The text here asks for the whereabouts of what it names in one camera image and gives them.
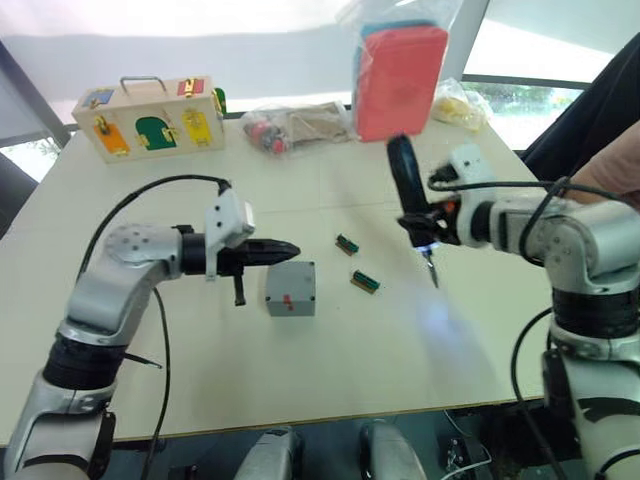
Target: small green component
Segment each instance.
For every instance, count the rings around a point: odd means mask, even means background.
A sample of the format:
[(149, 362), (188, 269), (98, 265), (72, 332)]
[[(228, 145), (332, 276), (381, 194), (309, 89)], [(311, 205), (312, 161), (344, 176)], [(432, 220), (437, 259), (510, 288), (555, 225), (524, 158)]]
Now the small green component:
[(376, 282), (373, 278), (367, 277), (360, 270), (353, 272), (351, 283), (369, 293), (375, 293), (375, 291), (380, 288), (380, 282)]
[(360, 250), (359, 246), (357, 246), (355, 243), (353, 243), (351, 240), (349, 240), (347, 237), (345, 237), (342, 234), (336, 237), (336, 245), (340, 247), (340, 249), (349, 256), (353, 255), (358, 250)]

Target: red sponge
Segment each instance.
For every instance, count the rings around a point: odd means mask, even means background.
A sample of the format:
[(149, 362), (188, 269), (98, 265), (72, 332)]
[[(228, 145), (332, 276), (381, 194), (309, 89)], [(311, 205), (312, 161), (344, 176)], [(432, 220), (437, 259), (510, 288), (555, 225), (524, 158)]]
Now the red sponge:
[(448, 33), (432, 25), (368, 35), (355, 95), (356, 131), (364, 142), (422, 131), (438, 83)]

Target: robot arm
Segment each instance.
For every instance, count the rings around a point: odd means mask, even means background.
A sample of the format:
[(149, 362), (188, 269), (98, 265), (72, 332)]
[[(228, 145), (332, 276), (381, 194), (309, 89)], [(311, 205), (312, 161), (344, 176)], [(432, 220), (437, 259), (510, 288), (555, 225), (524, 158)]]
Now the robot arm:
[(106, 408), (151, 291), (182, 274), (205, 274), (209, 280), (233, 276), (236, 305), (244, 304), (239, 279), (245, 266), (300, 253), (286, 242), (247, 240), (253, 231), (251, 207), (231, 189), (207, 211), (205, 234), (185, 226), (126, 225), (113, 231), (73, 290), (11, 437), (5, 475), (98, 478), (108, 464), (115, 429), (115, 416)]
[[(409, 140), (397, 137), (387, 151), (404, 210), (399, 223), (415, 248), (430, 249), (437, 242), (491, 244), (499, 251), (522, 253), (522, 235), (544, 193), (498, 198), (494, 188), (469, 189), (430, 204)], [(492, 181), (479, 149), (464, 145), (429, 184), (455, 189)], [(553, 288), (550, 333), (558, 348), (542, 359), (546, 403), (573, 421), (592, 474), (636, 478), (640, 216), (621, 202), (581, 206), (555, 198), (525, 238), (526, 255), (544, 266)]]

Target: metal handle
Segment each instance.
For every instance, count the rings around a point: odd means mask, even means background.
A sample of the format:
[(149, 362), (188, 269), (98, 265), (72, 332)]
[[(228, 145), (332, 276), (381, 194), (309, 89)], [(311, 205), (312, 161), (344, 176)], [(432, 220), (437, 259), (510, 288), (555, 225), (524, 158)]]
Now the metal handle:
[(160, 84), (160, 86), (162, 87), (162, 90), (164, 90), (164, 92), (167, 93), (166, 85), (160, 79), (160, 77), (156, 77), (155, 75), (143, 75), (141, 77), (122, 77), (120, 78), (120, 86), (124, 90), (124, 93), (129, 95), (129, 91), (127, 90), (127, 87), (125, 86), (124, 82), (139, 81), (139, 80), (155, 80)]

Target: plastic bag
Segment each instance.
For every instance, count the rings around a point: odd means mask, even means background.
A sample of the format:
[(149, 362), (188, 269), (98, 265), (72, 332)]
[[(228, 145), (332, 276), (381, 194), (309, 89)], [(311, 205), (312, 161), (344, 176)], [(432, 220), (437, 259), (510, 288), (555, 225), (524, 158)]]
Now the plastic bag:
[(339, 143), (353, 138), (351, 122), (340, 102), (252, 110), (242, 116), (241, 124), (253, 145), (274, 154), (310, 142)]
[(466, 91), (453, 78), (438, 84), (431, 116), (436, 120), (477, 132), (493, 115), (489, 103), (478, 92)]
[(353, 0), (338, 13), (358, 36), (352, 111), (362, 141), (422, 131), (461, 3)]

